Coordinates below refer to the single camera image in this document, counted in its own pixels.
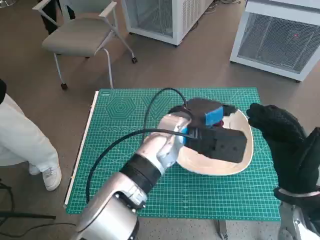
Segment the black glove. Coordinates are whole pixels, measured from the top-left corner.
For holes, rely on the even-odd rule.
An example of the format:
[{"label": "black glove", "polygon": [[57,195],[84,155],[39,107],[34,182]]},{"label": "black glove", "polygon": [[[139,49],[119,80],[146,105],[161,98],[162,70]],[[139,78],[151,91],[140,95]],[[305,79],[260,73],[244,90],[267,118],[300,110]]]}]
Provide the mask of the black glove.
[{"label": "black glove", "polygon": [[279,186],[295,194],[317,191],[320,128],[306,137],[296,117],[273,105],[253,103],[246,113],[270,147]]}]

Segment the white pants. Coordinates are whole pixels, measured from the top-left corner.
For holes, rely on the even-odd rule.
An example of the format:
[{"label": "white pants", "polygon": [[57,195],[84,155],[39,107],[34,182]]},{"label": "white pants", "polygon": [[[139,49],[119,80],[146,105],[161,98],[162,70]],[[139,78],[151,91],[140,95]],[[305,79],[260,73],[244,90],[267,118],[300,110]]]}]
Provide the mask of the white pants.
[{"label": "white pants", "polygon": [[41,172],[59,164],[49,139],[9,96],[0,104],[0,166],[28,161]]}]

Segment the black band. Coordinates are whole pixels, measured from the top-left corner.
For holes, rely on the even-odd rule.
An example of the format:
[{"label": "black band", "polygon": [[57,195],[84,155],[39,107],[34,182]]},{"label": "black band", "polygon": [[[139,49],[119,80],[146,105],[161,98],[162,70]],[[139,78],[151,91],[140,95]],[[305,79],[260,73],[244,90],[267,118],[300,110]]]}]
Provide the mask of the black band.
[{"label": "black band", "polygon": [[134,181],[146,194],[156,185],[161,177],[161,172],[148,159],[134,154],[122,167],[123,173]]}]

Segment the chair wheel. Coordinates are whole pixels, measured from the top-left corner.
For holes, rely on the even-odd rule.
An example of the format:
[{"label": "chair wheel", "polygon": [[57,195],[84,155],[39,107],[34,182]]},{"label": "chair wheel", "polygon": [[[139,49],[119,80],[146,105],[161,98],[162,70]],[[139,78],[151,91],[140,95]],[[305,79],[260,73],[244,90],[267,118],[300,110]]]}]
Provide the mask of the chair wheel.
[{"label": "chair wheel", "polygon": [[138,60],[137,60],[135,57],[133,57],[133,58],[131,59],[131,61],[132,61],[133,64],[136,64],[136,63],[138,62]]},{"label": "chair wheel", "polygon": [[68,89],[68,85],[65,84],[65,83],[61,83],[61,88],[62,88],[63,90],[67,90],[67,89]]}]

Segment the hexagon pattern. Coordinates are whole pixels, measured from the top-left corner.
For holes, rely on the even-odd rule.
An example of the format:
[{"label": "hexagon pattern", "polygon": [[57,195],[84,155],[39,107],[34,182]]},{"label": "hexagon pattern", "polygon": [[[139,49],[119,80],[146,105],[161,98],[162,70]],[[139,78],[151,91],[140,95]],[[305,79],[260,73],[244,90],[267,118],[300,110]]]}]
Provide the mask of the hexagon pattern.
[{"label": "hexagon pattern", "polygon": [[[148,108],[151,99],[152,97],[150,96],[142,97],[142,101],[145,104],[146,109]],[[168,106],[170,106],[171,100],[172,97],[168,96],[162,96],[161,98],[159,97],[158,99],[155,99],[150,109],[149,116],[152,117],[154,120],[159,120],[160,115],[163,115],[164,110],[166,110]]]},{"label": "hexagon pattern", "polygon": [[106,106],[109,117],[115,120],[126,120],[135,111],[136,105],[130,97],[114,97]]}]

